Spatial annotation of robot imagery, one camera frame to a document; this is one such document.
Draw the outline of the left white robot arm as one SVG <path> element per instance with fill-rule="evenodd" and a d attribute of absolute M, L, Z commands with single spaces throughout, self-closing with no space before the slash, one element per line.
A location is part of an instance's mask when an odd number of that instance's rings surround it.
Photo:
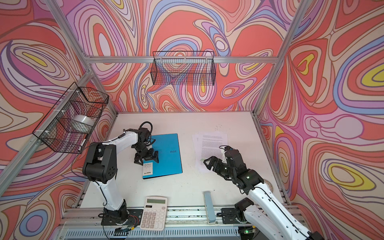
<path fill-rule="evenodd" d="M 136 151 L 134 163 L 143 165 L 145 162 L 159 162 L 159 152 L 151 146 L 152 130 L 143 126 L 138 129 L 124 130 L 118 137 L 89 147 L 83 165 L 83 175 L 99 188 L 105 199 L 104 209 L 109 212 L 124 214 L 125 200 L 118 191 L 116 184 L 117 155 L 121 151 L 132 148 Z"/>

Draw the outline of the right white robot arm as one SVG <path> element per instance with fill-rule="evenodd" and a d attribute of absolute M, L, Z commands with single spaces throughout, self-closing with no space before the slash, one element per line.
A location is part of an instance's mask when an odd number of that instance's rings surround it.
<path fill-rule="evenodd" d="M 311 232 L 280 203 L 265 180 L 249 169 L 240 152 L 221 146 L 226 161 L 212 156 L 204 165 L 226 181 L 236 185 L 247 197 L 235 204 L 246 222 L 255 226 L 269 240 L 322 240 L 319 232 Z"/>

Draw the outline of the blue file folder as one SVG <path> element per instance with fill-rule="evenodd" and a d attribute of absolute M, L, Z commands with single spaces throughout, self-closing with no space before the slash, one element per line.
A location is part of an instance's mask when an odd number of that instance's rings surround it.
<path fill-rule="evenodd" d="M 178 134 L 155 135 L 152 148 L 158 151 L 159 162 L 149 161 L 143 165 L 143 179 L 182 174 L 182 161 Z"/>

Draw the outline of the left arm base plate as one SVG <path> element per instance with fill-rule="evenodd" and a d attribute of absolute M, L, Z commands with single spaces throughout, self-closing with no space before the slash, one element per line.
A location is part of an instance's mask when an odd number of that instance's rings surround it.
<path fill-rule="evenodd" d="M 102 219 L 102 226 L 135 227 L 141 223 L 142 214 L 142 209 L 128 209 L 126 212 L 103 209 L 98 217 Z"/>

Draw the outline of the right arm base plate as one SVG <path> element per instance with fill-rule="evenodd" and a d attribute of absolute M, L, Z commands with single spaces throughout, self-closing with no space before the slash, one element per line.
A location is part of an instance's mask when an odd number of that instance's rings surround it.
<path fill-rule="evenodd" d="M 223 224 L 251 224 L 245 219 L 243 212 L 237 208 L 221 208 L 221 211 L 217 213 L 217 217 L 222 219 Z"/>

